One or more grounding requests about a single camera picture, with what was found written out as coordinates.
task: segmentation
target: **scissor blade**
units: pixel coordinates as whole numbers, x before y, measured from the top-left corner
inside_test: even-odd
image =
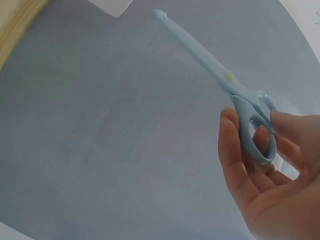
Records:
[[[222,81],[228,72],[197,40],[182,27],[167,17],[162,10],[155,9],[154,17],[165,26],[171,35],[199,62],[217,81]]]

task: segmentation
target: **scissor handle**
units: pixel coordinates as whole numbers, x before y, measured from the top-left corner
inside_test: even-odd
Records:
[[[271,164],[277,153],[277,144],[272,125],[270,125],[247,100],[237,95],[232,95],[231,100],[239,116],[239,137],[242,146],[257,163],[262,165]],[[265,156],[259,151],[251,137],[249,129],[250,123],[255,127],[262,125],[269,132],[269,149]]]

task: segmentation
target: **yellow dot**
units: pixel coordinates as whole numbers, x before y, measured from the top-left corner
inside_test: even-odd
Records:
[[[234,75],[231,72],[227,72],[225,74],[225,78],[228,80],[229,83],[234,84],[236,83],[236,79],[234,77]]]

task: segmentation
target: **fingernail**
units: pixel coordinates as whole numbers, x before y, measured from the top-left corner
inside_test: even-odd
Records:
[[[222,117],[222,118],[220,119],[220,124],[225,123],[226,121],[228,121],[228,118]]]
[[[276,113],[279,113],[278,110],[272,109],[270,112],[270,118],[274,117]]]

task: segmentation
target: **wooden surface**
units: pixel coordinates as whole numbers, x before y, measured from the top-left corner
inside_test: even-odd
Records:
[[[0,71],[29,24],[49,0],[0,0]]]

